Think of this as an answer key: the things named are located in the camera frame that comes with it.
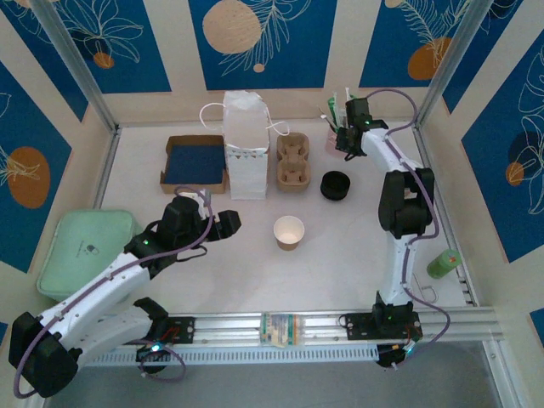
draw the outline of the white paper bag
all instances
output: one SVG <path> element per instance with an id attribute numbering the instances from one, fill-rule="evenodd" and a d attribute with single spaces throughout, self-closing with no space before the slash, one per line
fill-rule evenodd
<path id="1" fill-rule="evenodd" d="M 230 198 L 266 198 L 269 163 L 269 113 L 255 92 L 227 91 L 223 99 L 223 135 Z"/>

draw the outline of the mint green container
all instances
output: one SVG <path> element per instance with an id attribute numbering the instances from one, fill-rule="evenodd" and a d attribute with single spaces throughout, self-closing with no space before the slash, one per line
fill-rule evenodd
<path id="1" fill-rule="evenodd" d="M 65 300 L 107 268 L 141 231 L 128 211 L 68 212 L 57 224 L 37 290 Z"/>
<path id="2" fill-rule="evenodd" d="M 446 249 L 428 266 L 427 273 L 431 278 L 443 278 L 461 264 L 461 254 L 453 249 Z"/>

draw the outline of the white table surface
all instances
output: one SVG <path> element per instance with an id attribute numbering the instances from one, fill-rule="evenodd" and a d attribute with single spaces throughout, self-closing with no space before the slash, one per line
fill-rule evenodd
<path id="1" fill-rule="evenodd" d="M 204 258 L 164 269 L 150 284 L 133 292 L 124 304 L 149 296 L 170 313 L 367 309 L 374 304 L 387 257 L 386 235 L 377 218 L 383 174 L 368 157 L 345 162 L 326 153 L 325 122 L 289 123 L 292 131 L 305 133 L 310 139 L 312 181 L 308 189 L 298 194 L 278 191 L 277 136 L 271 133 L 273 156 L 267 199 L 232 201 L 229 192 L 213 195 L 214 212 L 239 212 L 240 230 L 228 240 L 208 243 Z M 399 123 L 388 125 L 392 128 Z M 209 133 L 195 122 L 125 127 L 103 208 L 126 209 L 143 226 L 160 219 L 173 198 L 163 194 L 159 185 L 159 174 L 167 159 L 167 139 L 173 135 Z M 394 139 L 407 156 L 419 160 L 410 129 L 395 134 Z M 342 171 L 351 179 L 343 201 L 328 201 L 320 193 L 321 177 L 331 170 Z M 283 215 L 299 217 L 306 229 L 299 247 L 292 252 L 284 252 L 276 245 L 272 231 L 275 220 Z M 443 234 L 420 244 L 415 262 L 417 277 L 421 286 L 433 286 L 438 305 L 465 306 L 455 272 L 441 280 L 427 275 L 427 264 L 444 249 Z M 414 293 L 421 296 L 415 282 L 413 287 Z M 425 296 L 434 297 L 429 290 Z"/>

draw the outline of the plastic bottle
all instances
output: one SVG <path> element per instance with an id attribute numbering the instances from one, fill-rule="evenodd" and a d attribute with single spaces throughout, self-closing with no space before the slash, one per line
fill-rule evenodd
<path id="1" fill-rule="evenodd" d="M 443 278 L 461 263 L 461 255 L 453 249 L 446 249 L 427 266 L 427 273 L 431 278 Z"/>

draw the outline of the ventilation grille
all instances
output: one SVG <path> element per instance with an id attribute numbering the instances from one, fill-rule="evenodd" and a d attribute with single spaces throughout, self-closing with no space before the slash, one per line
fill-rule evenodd
<path id="1" fill-rule="evenodd" d="M 188 366 L 226 364 L 321 363 L 333 361 L 376 361 L 376 345 L 326 346 L 307 348 L 185 348 L 176 350 Z M 135 348 L 119 348 L 101 355 L 88 366 L 136 366 Z M 179 364 L 166 355 L 162 360 L 146 362 L 147 366 Z"/>

